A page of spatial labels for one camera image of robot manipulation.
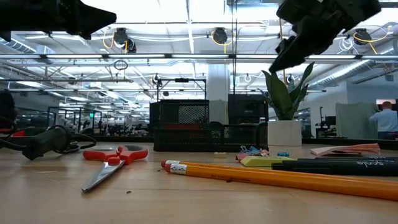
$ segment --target white pot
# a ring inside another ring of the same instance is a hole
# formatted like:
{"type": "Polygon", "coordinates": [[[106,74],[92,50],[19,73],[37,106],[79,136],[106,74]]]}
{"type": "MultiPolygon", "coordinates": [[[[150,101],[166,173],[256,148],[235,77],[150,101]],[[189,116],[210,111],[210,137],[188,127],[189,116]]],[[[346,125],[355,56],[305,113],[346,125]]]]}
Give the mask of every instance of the white pot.
{"type": "Polygon", "coordinates": [[[301,146],[300,121],[270,121],[268,122],[269,146],[301,146]]]}

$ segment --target white column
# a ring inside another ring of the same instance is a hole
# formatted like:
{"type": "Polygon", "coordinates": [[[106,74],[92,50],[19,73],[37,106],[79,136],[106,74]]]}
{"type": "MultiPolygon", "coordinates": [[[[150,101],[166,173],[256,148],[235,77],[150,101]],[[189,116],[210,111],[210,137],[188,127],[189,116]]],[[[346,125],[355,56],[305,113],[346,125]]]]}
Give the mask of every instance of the white column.
{"type": "Polygon", "coordinates": [[[209,65],[207,99],[210,101],[210,121],[228,124],[229,68],[227,65],[209,65]]]}

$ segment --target table surface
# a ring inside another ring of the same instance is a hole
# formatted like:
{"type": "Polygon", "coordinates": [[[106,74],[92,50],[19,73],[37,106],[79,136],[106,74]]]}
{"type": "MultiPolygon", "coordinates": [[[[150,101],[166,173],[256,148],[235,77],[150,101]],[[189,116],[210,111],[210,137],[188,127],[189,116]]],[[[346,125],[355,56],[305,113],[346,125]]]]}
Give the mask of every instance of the table surface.
{"type": "MultiPolygon", "coordinates": [[[[150,149],[145,160],[124,166],[87,194],[81,187],[101,162],[86,161],[81,152],[50,152],[28,161],[20,152],[2,149],[1,223],[398,223],[398,202],[167,174],[162,159],[239,164],[232,153],[215,159],[212,153],[154,152],[151,143],[138,145],[150,149]]],[[[311,147],[320,146],[271,147],[270,152],[313,157],[311,147]]],[[[382,155],[398,156],[398,151],[382,155]]]]}

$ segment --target potted plant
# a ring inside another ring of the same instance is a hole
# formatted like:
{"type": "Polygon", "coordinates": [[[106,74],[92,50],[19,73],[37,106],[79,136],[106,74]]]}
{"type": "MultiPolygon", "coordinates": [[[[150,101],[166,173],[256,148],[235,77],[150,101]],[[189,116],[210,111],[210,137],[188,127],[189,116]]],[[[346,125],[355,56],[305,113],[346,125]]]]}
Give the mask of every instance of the potted plant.
{"type": "Polygon", "coordinates": [[[300,102],[307,94],[308,85],[304,81],[312,73],[313,64],[311,63],[304,71],[300,83],[294,87],[287,87],[276,73],[262,71],[266,76],[267,92],[261,93],[269,106],[271,106],[278,121],[270,121],[268,124],[268,145],[270,146],[301,146],[301,123],[293,121],[293,117],[300,102]]]}

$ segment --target ceiling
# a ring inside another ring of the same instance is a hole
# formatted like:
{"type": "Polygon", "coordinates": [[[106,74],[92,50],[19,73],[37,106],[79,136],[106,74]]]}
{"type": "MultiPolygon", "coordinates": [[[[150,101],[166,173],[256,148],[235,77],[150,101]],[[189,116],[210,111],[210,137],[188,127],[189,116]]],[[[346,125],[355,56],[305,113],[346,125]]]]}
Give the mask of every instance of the ceiling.
{"type": "MultiPolygon", "coordinates": [[[[92,35],[92,40],[83,40],[77,36],[71,36],[65,32],[54,32],[52,37],[48,37],[43,32],[13,32],[14,40],[38,49],[46,46],[56,54],[123,54],[124,50],[112,44],[112,33],[115,28],[125,27],[127,34],[134,40],[138,54],[232,54],[232,44],[220,46],[214,43],[211,33],[216,27],[225,28],[228,34],[228,42],[232,35],[232,16],[229,6],[224,0],[82,0],[85,4],[111,11],[117,14],[118,20],[115,24],[98,30],[92,35]]],[[[239,5],[238,12],[234,14],[238,20],[237,53],[238,54],[275,54],[275,48],[279,43],[278,34],[282,28],[282,35],[287,37],[294,34],[291,25],[283,22],[279,25],[276,16],[277,5],[270,4],[250,4],[239,5]]],[[[391,41],[398,34],[396,25],[396,13],[398,9],[385,8],[378,15],[360,23],[356,28],[366,28],[373,40],[381,39],[374,43],[376,50],[379,46],[391,41]]],[[[333,45],[324,54],[374,54],[372,48],[367,45],[353,44],[352,37],[348,40],[339,35],[333,45]]],[[[314,38],[322,38],[322,34],[317,34],[314,38]]],[[[9,46],[0,45],[0,52],[4,54],[20,54],[17,50],[9,46]]],[[[26,66],[24,62],[10,60],[16,66],[26,66]]],[[[135,60],[135,66],[129,66],[126,70],[119,72],[109,63],[103,62],[98,66],[79,66],[61,67],[60,65],[47,65],[47,74],[52,74],[51,78],[89,78],[89,79],[111,79],[124,77],[133,80],[132,83],[125,82],[103,82],[101,88],[111,89],[151,89],[152,79],[155,74],[160,78],[206,78],[208,65],[214,62],[209,61],[175,61],[171,59],[151,59],[135,60]]],[[[231,73],[231,63],[227,63],[229,73],[231,73]]],[[[287,69],[287,74],[292,74],[295,78],[300,78],[308,64],[303,64],[294,68],[287,69]]],[[[313,71],[314,77],[321,75],[329,69],[338,66],[338,62],[315,64],[313,71]]],[[[236,73],[239,77],[237,88],[265,88],[265,80],[261,70],[267,70],[269,63],[256,61],[238,62],[236,73]]],[[[45,67],[25,67],[34,73],[45,74],[45,67]]],[[[58,87],[65,88],[89,88],[87,84],[78,83],[76,85],[60,84],[58,87]]],[[[164,89],[196,89],[191,93],[170,92],[164,98],[204,98],[204,92],[200,86],[193,82],[173,83],[164,89]]],[[[142,108],[146,103],[154,101],[155,93],[144,92],[119,92],[123,98],[132,102],[142,102],[142,108]]]]}

